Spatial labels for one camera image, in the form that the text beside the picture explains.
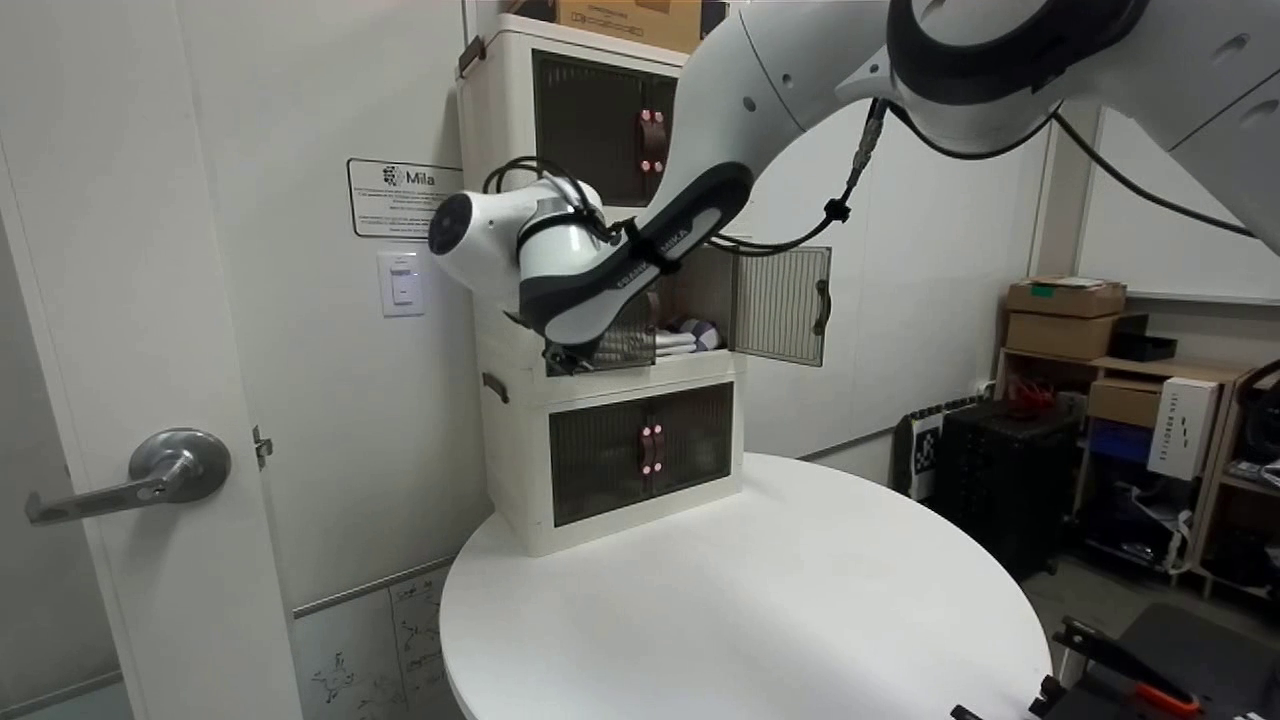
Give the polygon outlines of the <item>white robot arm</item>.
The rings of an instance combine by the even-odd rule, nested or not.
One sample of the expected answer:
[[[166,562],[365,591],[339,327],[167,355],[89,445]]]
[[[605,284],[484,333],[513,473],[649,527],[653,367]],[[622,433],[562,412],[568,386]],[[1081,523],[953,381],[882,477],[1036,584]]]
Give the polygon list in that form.
[[[653,201],[624,225],[578,176],[456,192],[432,259],[527,333],[580,346],[734,225],[766,169],[850,102],[987,159],[1069,101],[1148,133],[1236,229],[1280,240],[1280,0],[734,0],[686,58]]]

